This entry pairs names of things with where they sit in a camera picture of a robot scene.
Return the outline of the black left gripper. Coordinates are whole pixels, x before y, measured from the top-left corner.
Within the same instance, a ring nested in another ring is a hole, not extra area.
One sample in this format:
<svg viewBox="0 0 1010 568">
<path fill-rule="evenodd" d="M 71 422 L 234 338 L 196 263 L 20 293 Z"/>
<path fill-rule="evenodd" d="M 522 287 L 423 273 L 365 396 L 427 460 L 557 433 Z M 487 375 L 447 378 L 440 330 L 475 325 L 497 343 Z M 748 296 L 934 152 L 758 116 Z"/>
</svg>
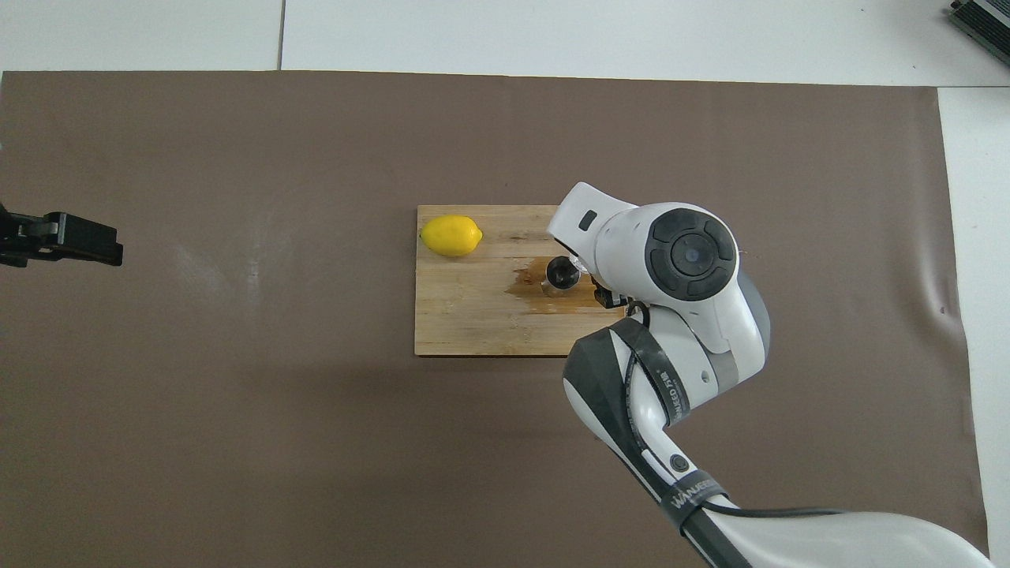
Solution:
<svg viewBox="0 0 1010 568">
<path fill-rule="evenodd" d="M 43 230 L 43 242 L 39 230 Z M 122 265 L 117 230 L 66 212 L 43 217 L 18 215 L 1 204 L 1 263 L 25 268 L 28 261 L 77 260 Z"/>
</svg>

